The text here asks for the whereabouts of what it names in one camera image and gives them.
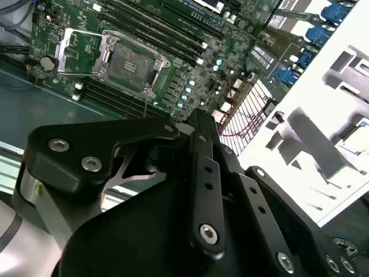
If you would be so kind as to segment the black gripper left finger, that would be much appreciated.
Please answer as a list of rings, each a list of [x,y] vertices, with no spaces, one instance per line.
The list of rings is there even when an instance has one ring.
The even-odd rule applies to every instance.
[[[184,124],[165,118],[41,126],[28,136],[19,191],[62,251],[89,220],[178,181],[189,188],[190,244],[223,254],[220,166],[214,118],[195,109]]]

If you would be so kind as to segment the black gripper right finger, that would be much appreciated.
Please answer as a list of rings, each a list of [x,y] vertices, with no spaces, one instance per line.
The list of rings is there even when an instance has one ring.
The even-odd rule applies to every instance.
[[[229,274],[237,276],[360,276],[354,262],[258,166],[242,169],[212,125],[215,158],[226,193]]]

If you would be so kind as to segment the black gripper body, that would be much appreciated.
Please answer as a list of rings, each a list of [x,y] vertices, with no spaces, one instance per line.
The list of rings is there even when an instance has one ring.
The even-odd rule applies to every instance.
[[[89,220],[71,237],[60,276],[277,276],[278,263],[262,243],[256,219],[242,197],[244,176],[222,180],[225,253],[213,260],[190,244],[189,188],[156,185]]]

